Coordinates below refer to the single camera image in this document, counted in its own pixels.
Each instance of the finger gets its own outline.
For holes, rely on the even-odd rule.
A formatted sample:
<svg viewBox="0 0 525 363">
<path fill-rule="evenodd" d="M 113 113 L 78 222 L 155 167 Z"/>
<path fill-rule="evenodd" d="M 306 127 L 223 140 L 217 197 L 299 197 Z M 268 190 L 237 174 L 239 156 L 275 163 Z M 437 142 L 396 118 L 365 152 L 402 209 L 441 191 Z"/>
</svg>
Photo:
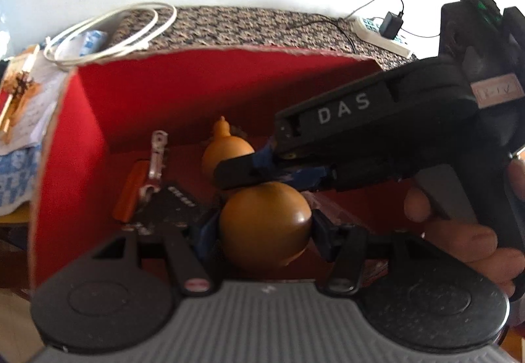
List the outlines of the finger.
<svg viewBox="0 0 525 363">
<path fill-rule="evenodd" d="M 525 256 L 517 249 L 501 247 L 488 258 L 468 264 L 494 283 L 506 283 L 525 268 Z"/>
<path fill-rule="evenodd" d="M 432 215 L 429 198 L 419 188 L 410 188 L 404 205 L 405 215 L 411 221 L 423 222 Z"/>
<path fill-rule="evenodd" d="M 513 282 L 498 283 L 498 286 L 508 297 L 514 295 L 514 291 L 516 290 Z"/>
<path fill-rule="evenodd" d="M 525 200 L 525 163 L 514 159 L 507 168 L 510 185 L 520 200 Z"/>
<path fill-rule="evenodd" d="M 427 223 L 425 239 L 462 262 L 487 258 L 498 246 L 498 238 L 489 227 L 454 220 Z"/>
</svg>

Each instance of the orange gourd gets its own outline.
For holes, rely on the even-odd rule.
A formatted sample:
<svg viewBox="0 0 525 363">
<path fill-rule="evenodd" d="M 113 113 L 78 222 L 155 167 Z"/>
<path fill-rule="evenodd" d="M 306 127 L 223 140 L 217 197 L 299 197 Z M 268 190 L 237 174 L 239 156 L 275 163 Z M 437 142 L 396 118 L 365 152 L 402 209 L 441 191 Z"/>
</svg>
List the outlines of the orange gourd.
<svg viewBox="0 0 525 363">
<path fill-rule="evenodd" d="M 294 188 L 268 182 L 230 197 L 220 217 L 226 257 L 246 271 L 261 273 L 288 265 L 310 239 L 311 210 Z"/>
<path fill-rule="evenodd" d="M 206 147 L 202 156 L 202 172 L 213 181 L 213 171 L 219 162 L 253 152 L 254 149 L 249 143 L 232 136 L 229 123 L 221 117 L 213 125 L 213 141 Z"/>
</svg>

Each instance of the white cable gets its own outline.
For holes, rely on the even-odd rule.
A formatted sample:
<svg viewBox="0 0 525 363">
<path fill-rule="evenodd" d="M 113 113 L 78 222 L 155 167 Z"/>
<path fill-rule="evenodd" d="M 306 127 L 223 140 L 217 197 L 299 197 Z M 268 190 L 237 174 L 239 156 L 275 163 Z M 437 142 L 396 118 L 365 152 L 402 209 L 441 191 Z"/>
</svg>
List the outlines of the white cable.
<svg viewBox="0 0 525 363">
<path fill-rule="evenodd" d="M 157 25 L 158 22 L 158 13 L 156 9 L 160 9 L 163 7 L 171 9 L 172 15 L 165 23 L 159 26 L 155 31 L 150 32 L 151 29 L 155 27 L 155 25 Z M 65 45 L 84 31 L 93 28 L 95 25 L 106 21 L 115 15 L 120 15 L 121 13 L 126 11 L 137 10 L 148 11 L 153 14 L 153 19 L 139 32 L 136 32 L 127 39 L 121 41 L 120 43 L 114 46 L 109 47 L 108 49 L 104 49 L 101 52 L 91 53 L 77 58 L 59 59 L 60 53 L 62 52 L 62 50 L 64 50 Z M 44 49 L 44 57 L 47 60 L 56 63 L 59 67 L 67 68 L 82 65 L 88 62 L 93 62 L 101 58 L 124 56 L 135 50 L 147 49 L 149 42 L 156 36 L 166 31 L 175 22 L 176 19 L 177 9 L 175 8 L 175 6 L 170 5 L 168 3 L 137 3 L 134 5 L 121 7 L 119 9 L 107 12 L 104 15 L 86 19 L 85 21 L 82 21 L 76 25 L 73 25 L 72 27 L 69 27 L 67 30 L 64 30 L 58 36 L 54 37 L 53 39 L 47 42 L 46 48 Z"/>
</svg>

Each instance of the red box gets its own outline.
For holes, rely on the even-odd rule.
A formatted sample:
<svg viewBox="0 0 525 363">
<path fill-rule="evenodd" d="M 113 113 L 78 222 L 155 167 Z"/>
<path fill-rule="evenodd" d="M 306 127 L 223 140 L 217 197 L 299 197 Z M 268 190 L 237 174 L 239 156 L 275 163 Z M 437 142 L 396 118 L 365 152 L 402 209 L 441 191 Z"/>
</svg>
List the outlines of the red box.
<svg viewBox="0 0 525 363">
<path fill-rule="evenodd" d="M 112 208 L 133 162 L 149 157 L 153 130 L 169 133 L 164 177 L 209 202 L 214 189 L 200 173 L 200 157 L 219 116 L 260 146 L 272 134 L 276 111 L 378 70 L 371 59 L 342 53 L 213 47 L 74 71 L 50 124 L 37 179 L 31 284 L 119 229 Z M 386 185 L 387 193 L 384 187 L 330 196 L 375 229 L 388 216 L 391 228 L 390 220 L 404 219 L 406 186 Z M 374 204 L 377 198 L 381 205 Z"/>
</svg>

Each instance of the gray ribbed surface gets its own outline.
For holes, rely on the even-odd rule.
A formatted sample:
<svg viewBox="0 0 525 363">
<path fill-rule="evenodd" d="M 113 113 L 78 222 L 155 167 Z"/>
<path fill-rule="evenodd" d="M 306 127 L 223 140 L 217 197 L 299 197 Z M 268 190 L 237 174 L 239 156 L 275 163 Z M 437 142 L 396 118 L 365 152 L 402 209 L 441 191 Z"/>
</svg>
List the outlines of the gray ribbed surface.
<svg viewBox="0 0 525 363">
<path fill-rule="evenodd" d="M 44 350 L 35 363 L 504 363 L 495 347 L 437 356 L 398 346 L 374 331 L 346 299 L 312 283 L 223 284 L 185 300 L 155 337 L 123 352 L 78 356 Z"/>
</svg>

